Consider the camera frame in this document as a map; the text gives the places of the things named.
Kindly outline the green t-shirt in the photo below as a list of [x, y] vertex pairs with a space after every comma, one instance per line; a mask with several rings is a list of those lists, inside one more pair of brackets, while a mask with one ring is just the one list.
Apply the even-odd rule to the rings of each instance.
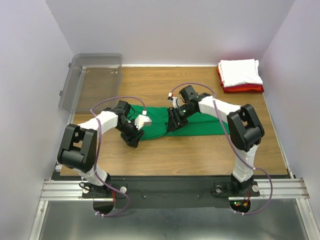
[[211, 136], [224, 135], [224, 130], [218, 120], [208, 114], [195, 113], [187, 118], [188, 123], [172, 132], [167, 133], [169, 115], [166, 107], [148, 107], [147, 116], [152, 123], [145, 126], [142, 141], [154, 140], [161, 137], [190, 137], [190, 136]]

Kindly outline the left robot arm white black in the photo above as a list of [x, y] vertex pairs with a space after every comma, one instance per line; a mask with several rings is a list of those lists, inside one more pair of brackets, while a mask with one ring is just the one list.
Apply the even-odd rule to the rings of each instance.
[[84, 193], [93, 193], [100, 197], [114, 194], [111, 190], [111, 176], [97, 163], [97, 150], [102, 135], [111, 129], [120, 132], [121, 138], [129, 147], [137, 148], [145, 133], [143, 127], [152, 120], [144, 109], [135, 119], [127, 119], [132, 106], [120, 100], [116, 107], [107, 107], [94, 118], [81, 124], [68, 124], [65, 127], [57, 154], [57, 162], [75, 170], [87, 183], [81, 183]]

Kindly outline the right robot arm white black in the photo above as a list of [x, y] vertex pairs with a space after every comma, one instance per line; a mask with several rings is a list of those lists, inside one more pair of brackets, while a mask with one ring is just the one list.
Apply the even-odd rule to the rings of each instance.
[[216, 99], [215, 94], [195, 91], [192, 85], [181, 85], [180, 97], [168, 93], [172, 107], [167, 109], [166, 131], [174, 132], [188, 124], [188, 118], [196, 113], [210, 115], [219, 120], [233, 152], [235, 166], [231, 174], [230, 189], [235, 195], [242, 195], [253, 183], [256, 151], [265, 135], [264, 128], [254, 107], [230, 104]]

